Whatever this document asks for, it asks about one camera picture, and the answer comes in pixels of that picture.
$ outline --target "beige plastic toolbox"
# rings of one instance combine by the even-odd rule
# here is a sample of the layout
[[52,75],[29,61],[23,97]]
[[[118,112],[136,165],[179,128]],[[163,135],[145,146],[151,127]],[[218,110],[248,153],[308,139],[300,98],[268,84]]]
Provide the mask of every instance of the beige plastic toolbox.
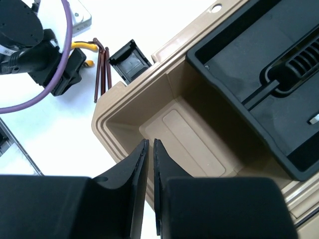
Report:
[[[293,181],[219,93],[185,61],[194,44],[248,0],[218,0],[152,55],[154,65],[131,84],[119,82],[97,102],[92,129],[116,162],[143,139],[159,138],[170,156],[194,177],[265,176],[275,180],[296,224],[319,208],[319,173]],[[212,9],[221,4],[220,11]],[[150,148],[150,160],[153,160]],[[154,203],[150,164],[147,201]],[[299,228],[319,238],[319,214]]]

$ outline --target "toolbox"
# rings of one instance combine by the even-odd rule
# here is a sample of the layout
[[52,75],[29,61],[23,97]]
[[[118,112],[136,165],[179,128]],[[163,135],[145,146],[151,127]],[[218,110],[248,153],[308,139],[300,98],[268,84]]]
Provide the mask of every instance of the toolbox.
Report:
[[[134,76],[127,86],[117,83],[98,100],[92,120],[93,132],[116,162],[128,156],[143,138],[149,139],[150,145],[158,138],[169,155],[194,177],[272,178],[282,190],[300,237],[319,238],[319,173],[316,162],[299,167],[289,161],[289,155],[306,142],[307,137],[315,135],[314,129],[318,129],[319,125],[310,125],[308,116],[297,117],[296,121],[306,118],[307,126],[314,126],[311,132],[303,135],[302,128],[292,132],[298,139],[295,141],[288,136],[282,140],[279,136],[286,135],[279,132],[276,136],[279,135],[277,138],[281,141],[276,141],[272,133],[277,131],[269,130],[267,122],[256,120],[263,112],[259,105],[266,104],[263,109],[269,110],[267,104],[269,99],[274,101],[271,99],[276,97],[274,92],[253,104],[251,111],[245,107],[247,102],[251,103],[250,95],[262,86],[260,72],[257,73],[256,69],[265,68],[266,71],[290,46],[315,30],[319,15],[315,6],[309,7],[311,4],[319,6],[319,2],[311,0],[214,2],[152,55],[152,66]],[[276,13],[282,5],[287,14]],[[288,35],[277,24],[273,34],[278,39],[268,36],[263,42],[257,41],[265,36],[264,29],[271,31],[268,28],[273,27],[272,21],[285,22],[285,15],[291,22],[291,29],[296,29],[295,24],[299,21],[309,27]],[[229,30],[231,23],[240,16],[245,21]],[[242,32],[250,32],[252,36],[240,38]],[[268,52],[267,44],[276,46],[274,54]],[[242,83],[246,78],[257,78],[258,81],[251,81],[246,87]],[[229,84],[220,87],[220,82],[224,86],[227,80]],[[287,93],[287,99],[294,99],[294,93],[310,81],[313,79],[299,83],[301,86]],[[149,152],[152,162],[153,149],[150,148]],[[146,199],[151,206],[154,205],[153,164],[150,164]]]

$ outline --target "black latch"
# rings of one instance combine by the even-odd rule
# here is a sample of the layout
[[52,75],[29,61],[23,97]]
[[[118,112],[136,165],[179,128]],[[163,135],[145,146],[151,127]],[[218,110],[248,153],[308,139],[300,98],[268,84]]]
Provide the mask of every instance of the black latch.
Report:
[[127,84],[151,66],[151,63],[136,46],[134,40],[131,40],[111,56],[109,62]]

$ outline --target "white table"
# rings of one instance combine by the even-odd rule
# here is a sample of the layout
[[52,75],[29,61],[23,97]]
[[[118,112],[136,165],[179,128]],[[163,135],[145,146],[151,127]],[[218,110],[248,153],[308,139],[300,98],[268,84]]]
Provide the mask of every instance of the white table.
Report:
[[[204,12],[214,0],[81,2],[92,14],[93,24],[90,30],[74,40],[88,41],[97,37],[110,48],[112,55],[134,39],[151,61],[153,52]],[[64,16],[55,14],[53,18],[61,21]],[[88,59],[97,62],[96,53],[85,53]],[[50,95],[29,109],[0,116],[44,175],[95,177],[115,164],[91,130],[95,74],[95,68],[84,69],[81,71],[82,81],[63,96]],[[114,69],[112,79],[113,85],[122,80]],[[42,90],[27,74],[1,76],[0,107],[24,102]],[[157,238],[155,214],[148,204],[145,206],[142,238]]]

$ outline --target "rectangular recessed panel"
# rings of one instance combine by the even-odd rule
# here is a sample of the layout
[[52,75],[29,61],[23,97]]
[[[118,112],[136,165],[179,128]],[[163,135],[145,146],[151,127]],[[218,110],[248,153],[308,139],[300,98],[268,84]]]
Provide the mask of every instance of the rectangular recessed panel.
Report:
[[206,174],[211,174],[211,168],[216,177],[225,172],[223,165],[176,110],[169,112],[163,122]]

